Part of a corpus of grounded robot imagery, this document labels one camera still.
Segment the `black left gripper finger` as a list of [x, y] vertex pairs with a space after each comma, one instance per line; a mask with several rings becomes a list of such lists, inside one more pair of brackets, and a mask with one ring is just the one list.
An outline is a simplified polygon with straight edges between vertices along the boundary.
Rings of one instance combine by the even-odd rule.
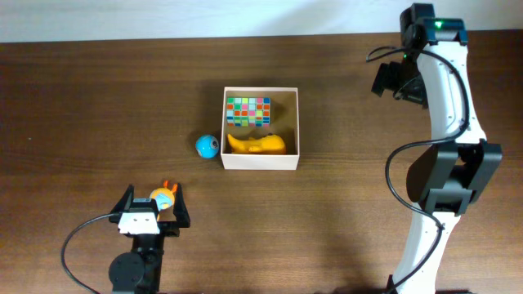
[[183, 191], [180, 183], [176, 183], [175, 202], [173, 206], [173, 215], [176, 217], [176, 223], [179, 228], [190, 228], [190, 215], [186, 207]]
[[134, 190], [134, 185], [129, 185], [127, 187], [123, 196], [118, 200], [113, 209], [110, 211], [110, 214], [112, 214], [112, 216], [109, 217], [110, 223], [119, 223], [122, 214], [131, 206], [132, 200], [134, 199]]

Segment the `small orange egg toy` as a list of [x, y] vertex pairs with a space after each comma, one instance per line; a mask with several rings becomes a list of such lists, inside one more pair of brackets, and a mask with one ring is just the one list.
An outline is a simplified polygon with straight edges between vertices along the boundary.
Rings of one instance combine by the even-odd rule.
[[159, 211], [163, 211], [175, 204], [177, 190], [177, 183], [171, 185], [168, 180], [165, 180], [161, 187], [151, 192], [150, 199], [153, 199], [156, 202]]

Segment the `blue ball with eyes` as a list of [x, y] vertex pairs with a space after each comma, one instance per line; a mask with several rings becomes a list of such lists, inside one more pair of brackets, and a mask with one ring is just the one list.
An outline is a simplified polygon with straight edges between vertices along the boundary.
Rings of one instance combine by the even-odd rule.
[[197, 139], [195, 148], [201, 158], [211, 159], [217, 156], [220, 143], [212, 135], [204, 135]]

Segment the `pink cardboard box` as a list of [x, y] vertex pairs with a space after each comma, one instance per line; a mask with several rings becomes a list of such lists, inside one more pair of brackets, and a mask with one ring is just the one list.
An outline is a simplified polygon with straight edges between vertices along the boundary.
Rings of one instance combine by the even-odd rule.
[[[227, 97], [268, 97], [271, 99], [268, 127], [230, 127], [226, 123]], [[296, 87], [225, 87], [223, 92], [220, 155], [225, 169], [232, 170], [295, 170], [300, 158], [300, 127], [298, 89]], [[287, 153], [233, 154], [227, 135], [239, 140], [280, 136]]]

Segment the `orange rubber duck toy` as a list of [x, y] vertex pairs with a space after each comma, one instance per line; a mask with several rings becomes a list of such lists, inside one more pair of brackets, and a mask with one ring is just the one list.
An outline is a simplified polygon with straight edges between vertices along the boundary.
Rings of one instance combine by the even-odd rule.
[[239, 140], [231, 134], [227, 135], [233, 154], [275, 154], [287, 153], [284, 140], [277, 135], [268, 135], [260, 139], [250, 137], [248, 140]]

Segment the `colourful puzzle cube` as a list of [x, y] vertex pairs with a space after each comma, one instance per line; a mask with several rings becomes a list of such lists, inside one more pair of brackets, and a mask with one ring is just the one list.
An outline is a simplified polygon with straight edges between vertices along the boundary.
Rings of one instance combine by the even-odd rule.
[[250, 103], [247, 97], [226, 98], [226, 123], [230, 127], [248, 127]]
[[250, 127], [268, 127], [270, 125], [271, 99], [251, 97], [248, 99], [248, 125]]

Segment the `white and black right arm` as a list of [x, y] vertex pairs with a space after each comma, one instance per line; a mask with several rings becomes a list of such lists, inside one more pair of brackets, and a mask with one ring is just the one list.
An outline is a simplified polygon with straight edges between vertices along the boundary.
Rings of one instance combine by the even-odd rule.
[[468, 36], [461, 19], [439, 18], [430, 3], [414, 3], [400, 14], [400, 47], [378, 47], [368, 62], [400, 53], [400, 62], [382, 63], [371, 91], [392, 91], [428, 109], [430, 140], [402, 145], [400, 152], [426, 151], [406, 176], [402, 205], [413, 217], [405, 250], [387, 280], [387, 293], [433, 293], [446, 243], [454, 227], [484, 191], [503, 158], [502, 147], [488, 142], [476, 116], [467, 76]]

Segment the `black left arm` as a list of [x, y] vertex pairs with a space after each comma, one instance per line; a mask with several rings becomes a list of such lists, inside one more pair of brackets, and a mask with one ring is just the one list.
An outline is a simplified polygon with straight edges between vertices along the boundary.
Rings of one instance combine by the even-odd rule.
[[181, 185], [164, 181], [147, 198], [135, 197], [134, 186], [129, 185], [110, 213], [118, 232], [132, 239], [132, 249], [110, 265], [112, 293], [158, 293], [164, 240], [190, 227]]

